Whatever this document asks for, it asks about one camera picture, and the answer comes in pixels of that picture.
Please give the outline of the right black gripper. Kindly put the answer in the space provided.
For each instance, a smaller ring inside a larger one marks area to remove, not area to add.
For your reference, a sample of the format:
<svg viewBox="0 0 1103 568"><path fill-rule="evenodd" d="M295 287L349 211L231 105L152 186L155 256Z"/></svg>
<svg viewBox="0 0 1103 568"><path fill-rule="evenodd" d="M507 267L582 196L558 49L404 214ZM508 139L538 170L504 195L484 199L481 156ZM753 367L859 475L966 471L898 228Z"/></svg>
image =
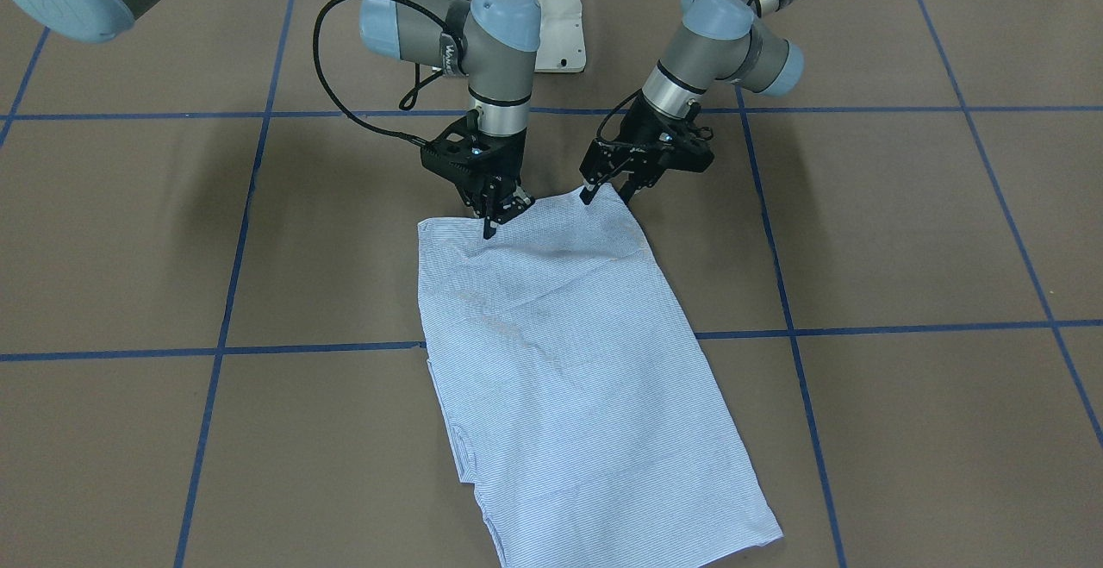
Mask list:
<svg viewBox="0 0 1103 568"><path fill-rule="evenodd" d="M458 190L473 217L482 219L482 238L492 239L499 227L523 215L535 197L520 187L521 165L527 146L527 132L508 136L480 133L489 144L476 169L484 180L482 191Z"/></svg>

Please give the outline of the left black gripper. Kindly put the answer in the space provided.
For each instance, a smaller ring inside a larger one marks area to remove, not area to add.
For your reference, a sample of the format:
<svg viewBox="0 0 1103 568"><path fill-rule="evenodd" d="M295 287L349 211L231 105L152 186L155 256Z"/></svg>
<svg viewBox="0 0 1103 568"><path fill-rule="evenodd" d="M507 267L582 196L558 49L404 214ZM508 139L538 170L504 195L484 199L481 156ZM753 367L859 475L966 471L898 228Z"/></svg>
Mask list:
<svg viewBox="0 0 1103 568"><path fill-rule="evenodd" d="M674 119L652 108L642 94L631 94L619 103L596 129L595 139L579 167L583 176L579 199L583 205L591 205L599 190L621 174L627 178L617 194L625 204L640 191L653 187L667 172L657 167L658 135L675 124L696 125L700 112L702 105L692 100L687 115Z"/></svg>

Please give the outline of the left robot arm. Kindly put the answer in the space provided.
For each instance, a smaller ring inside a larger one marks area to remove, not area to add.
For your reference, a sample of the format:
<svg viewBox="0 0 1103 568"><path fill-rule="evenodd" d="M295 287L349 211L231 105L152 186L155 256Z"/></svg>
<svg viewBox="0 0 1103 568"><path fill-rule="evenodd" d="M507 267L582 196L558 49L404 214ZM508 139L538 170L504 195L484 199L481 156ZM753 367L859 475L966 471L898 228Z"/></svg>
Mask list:
<svg viewBox="0 0 1103 568"><path fill-rule="evenodd" d="M788 97L807 68L804 51L770 17L817 0L679 0L679 23L647 79L608 112L579 168L591 203L622 179L631 200L666 172L702 174L713 129L697 124L714 86L752 99ZM911 0L895 25L891 0L840 0L811 14L822 47L844 71L837 101L752 106L753 114L1011 112L1080 109L1060 94L1100 88L1100 21L1082 0Z"/></svg>

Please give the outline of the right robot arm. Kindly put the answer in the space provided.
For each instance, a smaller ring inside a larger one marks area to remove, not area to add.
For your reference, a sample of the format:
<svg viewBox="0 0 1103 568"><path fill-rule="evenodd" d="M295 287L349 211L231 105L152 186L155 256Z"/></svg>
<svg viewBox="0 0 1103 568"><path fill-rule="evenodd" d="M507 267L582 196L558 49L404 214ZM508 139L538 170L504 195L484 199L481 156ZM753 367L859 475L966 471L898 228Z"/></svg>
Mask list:
<svg viewBox="0 0 1103 568"><path fill-rule="evenodd" d="M54 33L105 43L161 0L13 0ZM468 111L436 139L370 124L339 98L321 61L321 34L339 6L358 3L358 33L378 56L433 69L401 100L409 109L433 78L465 78ZM539 0L326 0L312 30L315 78L339 112L373 133L419 148L425 170L457 187L491 239L534 203L521 183L529 100L540 47Z"/></svg>

